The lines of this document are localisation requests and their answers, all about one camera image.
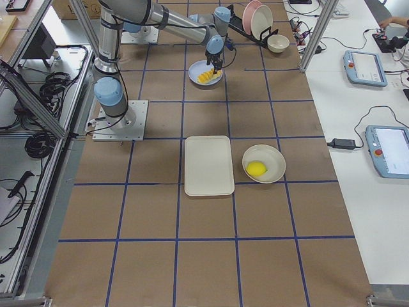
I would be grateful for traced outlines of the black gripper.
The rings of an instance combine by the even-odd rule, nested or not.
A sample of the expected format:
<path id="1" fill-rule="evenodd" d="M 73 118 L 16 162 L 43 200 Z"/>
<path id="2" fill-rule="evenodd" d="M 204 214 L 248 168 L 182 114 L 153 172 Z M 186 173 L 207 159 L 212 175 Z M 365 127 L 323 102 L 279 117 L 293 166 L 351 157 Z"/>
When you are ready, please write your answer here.
<path id="1" fill-rule="evenodd" d="M 213 66 L 214 68 L 222 68 L 222 60 L 220 59 L 220 53 L 212 54 L 209 52 L 205 53 L 206 56 L 206 65 Z M 222 75 L 222 70 L 214 70 L 214 76 L 220 77 Z"/>

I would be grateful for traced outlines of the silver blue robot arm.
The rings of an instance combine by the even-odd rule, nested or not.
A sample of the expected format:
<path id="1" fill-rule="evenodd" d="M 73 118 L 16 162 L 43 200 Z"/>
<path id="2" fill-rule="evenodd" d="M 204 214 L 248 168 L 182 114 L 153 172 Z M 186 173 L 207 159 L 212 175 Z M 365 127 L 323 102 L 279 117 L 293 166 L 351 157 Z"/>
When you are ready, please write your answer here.
<path id="1" fill-rule="evenodd" d="M 140 138 L 148 113 L 176 111 L 176 133 L 183 132 L 185 98 L 194 88 L 190 64 L 203 60 L 222 68 L 231 19 L 229 9 L 213 4 L 206 14 L 189 14 L 189 3 L 101 1 L 93 91 L 98 121 L 92 135 Z"/>

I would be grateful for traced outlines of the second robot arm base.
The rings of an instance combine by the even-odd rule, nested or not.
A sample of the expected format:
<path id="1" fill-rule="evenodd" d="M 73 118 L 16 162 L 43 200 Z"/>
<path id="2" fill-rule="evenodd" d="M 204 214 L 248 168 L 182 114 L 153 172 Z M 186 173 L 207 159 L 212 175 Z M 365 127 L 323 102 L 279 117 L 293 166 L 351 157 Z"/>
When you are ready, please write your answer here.
<path id="1" fill-rule="evenodd" d="M 123 23 L 123 30 L 134 36 L 146 36 L 151 33 L 151 28 L 149 26 L 140 26 L 137 24 L 131 24 L 129 22 Z"/>

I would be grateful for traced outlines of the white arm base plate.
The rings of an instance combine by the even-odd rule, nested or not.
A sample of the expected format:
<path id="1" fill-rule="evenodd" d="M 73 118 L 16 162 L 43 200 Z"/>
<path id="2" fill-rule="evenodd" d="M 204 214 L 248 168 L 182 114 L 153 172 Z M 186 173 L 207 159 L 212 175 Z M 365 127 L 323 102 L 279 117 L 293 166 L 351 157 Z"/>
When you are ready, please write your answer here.
<path id="1" fill-rule="evenodd" d="M 148 113 L 147 100 L 130 100 L 128 111 L 123 118 L 111 118 L 100 108 L 99 117 L 92 132 L 93 141 L 142 141 Z"/>

